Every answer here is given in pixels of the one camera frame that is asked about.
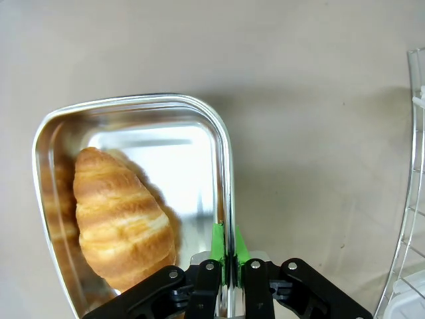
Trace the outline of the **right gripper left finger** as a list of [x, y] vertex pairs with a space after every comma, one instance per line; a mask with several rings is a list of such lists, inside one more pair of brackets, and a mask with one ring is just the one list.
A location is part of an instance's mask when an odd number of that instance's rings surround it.
[[216, 300], [225, 274], [224, 225], [212, 227], [207, 259], [187, 270], [165, 266], [85, 318], [214, 318]]

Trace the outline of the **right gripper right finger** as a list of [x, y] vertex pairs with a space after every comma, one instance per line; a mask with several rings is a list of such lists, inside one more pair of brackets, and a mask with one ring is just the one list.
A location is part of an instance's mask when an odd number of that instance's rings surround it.
[[274, 301], [298, 318], [372, 318], [373, 315], [299, 258], [280, 266], [253, 257], [239, 229], [234, 256], [246, 318], [275, 318]]

